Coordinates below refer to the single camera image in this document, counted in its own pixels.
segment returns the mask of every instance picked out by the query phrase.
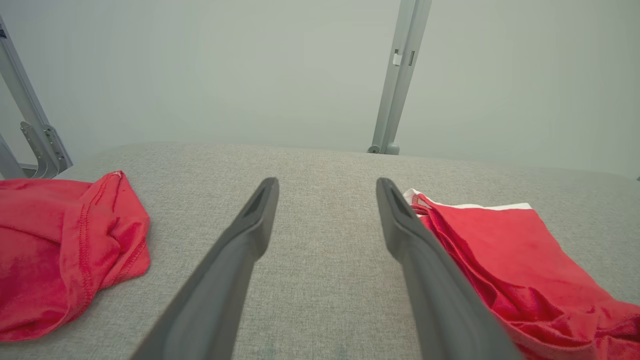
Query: folded red cloth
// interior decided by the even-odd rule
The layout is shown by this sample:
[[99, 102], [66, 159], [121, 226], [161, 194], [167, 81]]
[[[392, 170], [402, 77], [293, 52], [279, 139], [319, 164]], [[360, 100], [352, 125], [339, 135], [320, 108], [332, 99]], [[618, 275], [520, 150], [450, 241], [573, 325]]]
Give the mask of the folded red cloth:
[[0, 181], [0, 341], [76, 319], [149, 267], [149, 216], [121, 171], [96, 183]]
[[404, 197], [527, 358], [640, 359], [640, 306], [599, 287], [528, 204], [447, 206], [413, 189]]

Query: white clip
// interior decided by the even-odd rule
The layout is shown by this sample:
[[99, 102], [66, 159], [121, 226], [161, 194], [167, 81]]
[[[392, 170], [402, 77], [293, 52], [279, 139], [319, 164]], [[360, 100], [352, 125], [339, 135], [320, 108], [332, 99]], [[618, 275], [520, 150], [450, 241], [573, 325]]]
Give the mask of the white clip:
[[394, 64], [395, 66], [400, 66], [400, 61], [402, 61], [402, 55], [399, 55], [399, 54], [397, 54], [397, 53], [396, 53], [396, 54], [394, 54], [394, 61], [393, 61], [393, 64]]

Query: white fabric edge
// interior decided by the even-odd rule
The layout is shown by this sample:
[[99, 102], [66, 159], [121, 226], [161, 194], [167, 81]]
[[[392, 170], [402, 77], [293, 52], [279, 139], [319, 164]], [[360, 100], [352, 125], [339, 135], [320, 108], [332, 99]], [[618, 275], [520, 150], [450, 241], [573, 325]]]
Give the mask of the white fabric edge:
[[[408, 202], [409, 205], [411, 205], [412, 201], [413, 201], [413, 196], [414, 195], [420, 195], [420, 194], [424, 195], [423, 193], [419, 192], [418, 190], [412, 188], [412, 189], [407, 190], [404, 193], [403, 197], [404, 197], [405, 201]], [[487, 210], [497, 210], [497, 211], [500, 211], [500, 210], [512, 210], [512, 209], [520, 209], [520, 210], [532, 210], [533, 209], [531, 207], [531, 205], [529, 205], [528, 202], [521, 202], [519, 204], [500, 205], [500, 206], [482, 206], [482, 205], [476, 205], [476, 204], [447, 205], [447, 204], [441, 204], [441, 203], [439, 203], [437, 201], [433, 201], [426, 195], [425, 195], [425, 197], [427, 199], [429, 199], [429, 201], [433, 202], [434, 204], [438, 204], [438, 205], [441, 205], [441, 206], [448, 206], [450, 208], [456, 208], [456, 209], [487, 209]], [[427, 206], [428, 208], [431, 208], [431, 207], [429, 207], [429, 204], [427, 204], [424, 201], [419, 200], [418, 203], [419, 203], [419, 205]]]

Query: black object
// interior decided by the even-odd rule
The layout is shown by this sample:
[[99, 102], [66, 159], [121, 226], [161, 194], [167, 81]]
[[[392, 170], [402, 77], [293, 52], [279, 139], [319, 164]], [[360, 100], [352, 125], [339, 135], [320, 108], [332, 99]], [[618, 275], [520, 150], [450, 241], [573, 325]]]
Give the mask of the black object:
[[522, 359], [453, 259], [393, 181], [376, 184], [387, 249], [402, 264], [420, 350], [430, 360]]
[[132, 359], [231, 358], [253, 264], [269, 245], [278, 193], [278, 179], [263, 180]]

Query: gray upholstered surface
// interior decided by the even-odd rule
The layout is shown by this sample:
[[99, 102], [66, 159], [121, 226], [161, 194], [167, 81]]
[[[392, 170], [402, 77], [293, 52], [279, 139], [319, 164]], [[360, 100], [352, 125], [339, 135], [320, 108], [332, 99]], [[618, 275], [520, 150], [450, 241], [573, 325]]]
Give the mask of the gray upholstered surface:
[[264, 177], [280, 180], [236, 359], [415, 359], [400, 266], [383, 243], [375, 181], [447, 204], [528, 202], [562, 248], [616, 298], [640, 304], [640, 183], [619, 176], [364, 153], [251, 146], [119, 147], [60, 176], [123, 170], [151, 216], [146, 275], [2, 359], [126, 359]]

